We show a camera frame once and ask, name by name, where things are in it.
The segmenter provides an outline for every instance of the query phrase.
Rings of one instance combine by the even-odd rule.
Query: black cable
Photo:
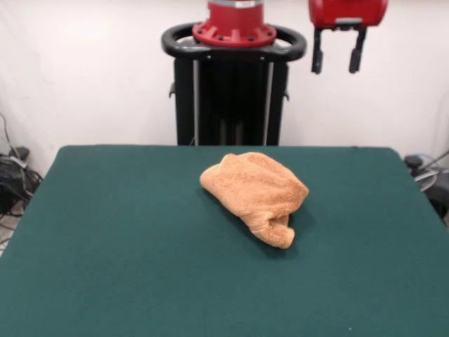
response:
[[[1,112],[0,112],[0,118],[3,119],[3,127],[4,127],[6,140],[8,141],[9,146],[12,148],[11,141],[9,140],[8,127],[7,127],[7,124],[6,124],[6,118],[5,118],[5,116]]]
[[[3,223],[0,223],[0,227],[3,227],[3,228],[5,228],[6,230],[12,230],[13,232],[15,231],[15,228],[12,228],[12,227],[6,226],[6,225],[4,225]]]
[[[5,138],[12,154],[11,157],[0,154],[0,215],[20,218],[22,214],[13,213],[13,207],[22,201],[25,209],[43,179],[39,173],[22,164],[18,151],[11,145],[6,118],[2,113],[0,118],[3,119]]]
[[[0,242],[0,246],[1,246],[2,244],[5,244],[5,243],[8,242],[9,240],[11,240],[10,237],[7,238],[7,239],[4,239],[3,241]]]

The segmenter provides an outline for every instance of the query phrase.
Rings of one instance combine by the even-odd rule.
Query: table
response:
[[[199,185],[261,151],[310,195],[287,251]],[[447,336],[449,236],[389,149],[60,150],[0,259],[2,336]]]

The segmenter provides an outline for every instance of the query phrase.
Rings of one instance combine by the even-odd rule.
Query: towel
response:
[[[203,172],[200,183],[258,239],[281,249],[291,246],[295,231],[288,217],[309,189],[288,168],[262,153],[228,154]]]

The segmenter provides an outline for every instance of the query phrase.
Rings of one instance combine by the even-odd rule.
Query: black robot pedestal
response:
[[[261,48],[205,46],[190,39],[193,24],[169,29],[163,49],[175,57],[178,145],[278,145],[287,62],[304,55],[306,41],[276,27],[276,44]]]

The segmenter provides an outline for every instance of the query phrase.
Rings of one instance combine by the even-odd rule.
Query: black handle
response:
[[[276,44],[254,48],[226,48],[220,46],[206,46],[195,41],[179,43],[178,40],[190,37],[196,23],[188,23],[172,27],[162,35],[163,50],[175,57],[191,60],[238,60],[290,62],[300,59],[306,52],[306,39],[298,32],[279,26],[276,28],[277,39],[291,44],[282,47]]]

